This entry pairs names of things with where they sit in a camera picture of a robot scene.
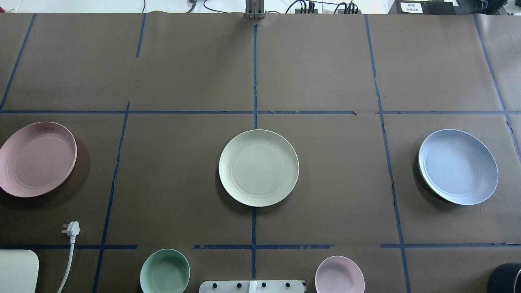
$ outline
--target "plate rim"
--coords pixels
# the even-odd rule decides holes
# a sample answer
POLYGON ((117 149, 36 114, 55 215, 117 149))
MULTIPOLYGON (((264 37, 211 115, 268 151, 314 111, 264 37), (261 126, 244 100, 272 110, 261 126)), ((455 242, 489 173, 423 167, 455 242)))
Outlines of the plate rim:
POLYGON ((452 203, 455 203, 455 204, 459 204, 459 205, 475 205, 475 204, 480 204, 484 201, 486 201, 487 199, 489 199, 495 192, 495 190, 497 189, 498 187, 498 183, 499 183, 499 169, 498 169, 498 163, 496 162, 495 158, 494 158, 494 155, 492 155, 492 152, 489 150, 489 148, 481 141, 479 140, 477 137, 471 135, 470 133, 466 132, 466 131, 462 131, 462 130, 459 130, 459 129, 453 129, 453 128, 446 128, 446 129, 440 129, 440 130, 437 130, 431 134, 429 134, 424 140, 423 142, 421 142, 421 146, 419 148, 419 151, 418 151, 418 168, 420 170, 420 174, 421 174, 421 177, 423 178, 423 180, 425 181, 425 183, 427 183, 427 185, 429 186, 430 190, 432 190, 434 193, 436 193, 438 196, 444 198, 445 200, 449 201, 449 202, 452 202, 452 203), (472 139, 475 139, 477 142, 479 142, 483 147, 485 147, 485 149, 487 150, 487 154, 492 158, 492 161, 494 162, 494 166, 495 166, 495 186, 494 186, 494 189, 492 190, 492 192, 483 200, 479 201, 479 202, 474 202, 474 203, 460 203, 460 202, 457 202, 457 201, 454 201, 451 199, 451 197, 448 197, 446 195, 446 193, 443 193, 443 192, 438 192, 436 190, 436 188, 433 188, 433 183, 430 179, 428 179, 428 176, 427 174, 425 173, 426 171, 423 169, 422 167, 422 164, 421 164, 421 160, 420 160, 420 156, 421 156, 421 152, 422 150, 424 149, 424 146, 425 146, 425 141, 427 141, 427 139, 429 139, 431 136, 439 133, 439 132, 445 132, 445 131, 457 131, 457 132, 461 132, 461 133, 464 133, 465 135, 467 135, 468 137, 472 138, 472 139))
POLYGON ((41 196, 43 194, 46 194, 54 189, 56 189, 58 186, 60 186, 68 177, 69 175, 72 173, 72 170, 74 169, 74 166, 76 165, 76 159, 78 158, 78 144, 76 142, 76 138, 74 137, 74 135, 72 134, 72 132, 65 126, 63 126, 62 124, 60 123, 57 123, 57 122, 52 122, 52 121, 40 121, 40 122, 35 122, 35 123, 31 123, 29 125, 26 125, 20 129, 18 129, 15 133, 13 133, 3 144, 2 146, 0 146, 0 157, 3 156, 7 151, 2 151, 4 148, 3 146, 5 144, 7 144, 11 139, 14 139, 16 137, 16 135, 20 135, 20 133, 22 133, 23 131, 26 131, 28 128, 31 128, 31 127, 34 127, 35 125, 38 125, 38 124, 51 124, 51 125, 54 125, 54 127, 57 127, 57 128, 61 128, 61 129, 64 129, 66 130, 67 132, 67 135, 70 136, 72 138, 72 141, 73 141, 73 146, 74 146, 74 158, 72 160, 72 163, 71 163, 71 166, 69 168, 69 170, 67 171, 67 174, 63 177, 63 180, 60 180, 59 183, 55 184, 55 185, 52 185, 50 186, 49 188, 47 189, 44 189, 43 192, 38 192, 37 194, 34 194, 34 195, 30 195, 30 196, 22 196, 20 195, 20 193, 18 192, 15 192, 16 194, 12 194, 10 192, 8 192, 7 190, 4 189, 4 186, 1 186, 0 185, 0 188, 2 188, 5 192, 11 194, 12 196, 15 196, 15 197, 19 197, 19 198, 33 198, 33 197, 38 197, 38 196, 41 196))
POLYGON ((271 131, 271 130, 267 130, 267 129, 251 129, 251 130, 247 130, 247 131, 244 131, 244 132, 241 132, 240 134, 234 136, 232 139, 230 139, 228 141, 228 143, 226 143, 224 149, 222 150, 221 152, 221 155, 219 156, 219 166, 218 166, 218 169, 219 169, 219 179, 221 181, 221 184, 222 186, 224 187, 224 189, 226 190, 226 192, 228 193, 228 195, 230 195, 233 199, 235 199, 236 201, 242 203, 242 204, 245 204, 245 205, 248 205, 248 206, 252 206, 252 207, 264 207, 264 206, 270 206, 270 205, 274 205, 276 203, 279 203, 281 202, 282 200, 284 200, 286 197, 288 197, 288 195, 293 191, 293 189, 295 188, 296 186, 296 183, 298 182, 299 180, 299 175, 300 175, 300 161, 299 161, 299 156, 297 155, 296 151, 295 151, 295 148, 293 147, 293 145, 285 138, 283 137, 282 135, 274 132, 274 131, 271 131), (291 150, 293 150, 293 154, 295 155, 295 158, 296 158, 296 166, 297 166, 297 172, 296 172, 296 179, 295 179, 295 182, 293 182, 293 186, 291 187, 291 190, 288 192, 288 194, 286 194, 284 197, 282 197, 280 200, 276 201, 276 202, 273 202, 273 203, 270 203, 270 204, 255 204, 254 202, 248 202, 248 201, 245 201, 245 200, 241 200, 239 198, 237 198, 233 193, 236 193, 236 192, 230 192, 230 190, 227 189, 226 185, 224 184, 224 181, 228 181, 228 180, 224 180, 223 177, 225 176, 223 173, 225 171, 225 167, 224 167, 224 158, 223 158, 223 154, 225 153, 225 150, 226 148, 228 147, 228 145, 230 144, 231 141, 233 141, 235 138, 239 137, 239 136, 242 136, 242 135, 245 135, 246 133, 248 132, 252 132, 252 131, 256 131, 256 132, 259 132, 259 131, 264 131, 264 132, 270 132, 274 135, 277 135, 278 137, 281 137, 290 147, 291 147, 291 150))

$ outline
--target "white power cord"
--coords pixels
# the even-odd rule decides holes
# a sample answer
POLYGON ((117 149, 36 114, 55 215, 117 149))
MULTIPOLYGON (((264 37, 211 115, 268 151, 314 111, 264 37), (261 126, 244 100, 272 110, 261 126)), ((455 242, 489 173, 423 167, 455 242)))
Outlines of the white power cord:
POLYGON ((69 224, 64 224, 64 228, 67 230, 62 230, 61 232, 70 236, 70 252, 69 252, 69 262, 67 263, 67 269, 65 270, 65 276, 63 281, 61 281, 60 288, 58 289, 58 293, 61 293, 65 286, 65 282, 67 281, 67 277, 69 276, 70 266, 72 264, 72 254, 74 253, 74 243, 76 243, 76 235, 80 233, 80 223, 70 222, 69 224))

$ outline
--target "green bowl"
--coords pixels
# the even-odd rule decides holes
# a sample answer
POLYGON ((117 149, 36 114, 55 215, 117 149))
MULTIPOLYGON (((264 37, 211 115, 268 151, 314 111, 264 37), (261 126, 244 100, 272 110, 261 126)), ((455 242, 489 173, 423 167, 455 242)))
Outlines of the green bowl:
POLYGON ((144 293, 182 293, 188 286, 190 266, 174 249, 158 250, 146 259, 139 281, 144 293))

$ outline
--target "metal bracket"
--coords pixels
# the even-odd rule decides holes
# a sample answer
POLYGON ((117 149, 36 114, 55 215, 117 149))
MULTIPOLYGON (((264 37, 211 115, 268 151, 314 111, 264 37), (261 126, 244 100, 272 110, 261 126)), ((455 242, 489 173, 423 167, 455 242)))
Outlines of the metal bracket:
POLYGON ((246 0, 246 12, 244 18, 263 19, 264 15, 264 0, 246 0))
POLYGON ((305 293, 304 284, 299 280, 205 281, 199 293, 305 293))

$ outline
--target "plate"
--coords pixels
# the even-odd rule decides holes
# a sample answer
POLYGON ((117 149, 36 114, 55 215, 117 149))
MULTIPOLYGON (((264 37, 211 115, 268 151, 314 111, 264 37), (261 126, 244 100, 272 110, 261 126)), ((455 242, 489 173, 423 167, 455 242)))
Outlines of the plate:
POLYGON ((315 288, 317 293, 364 293, 364 275, 354 261, 335 255, 318 266, 315 288))
POLYGON ((299 177, 295 149, 275 132, 255 129, 234 137, 219 160, 226 191, 250 206, 268 206, 286 198, 299 177))
POLYGON ((498 166, 492 153, 479 139, 461 130, 442 129, 429 135, 421 144, 418 165, 429 187, 453 203, 481 203, 498 185, 498 166))
POLYGON ((0 187, 22 198, 36 197, 58 187, 76 163, 71 132, 54 122, 27 125, 0 149, 0 187))

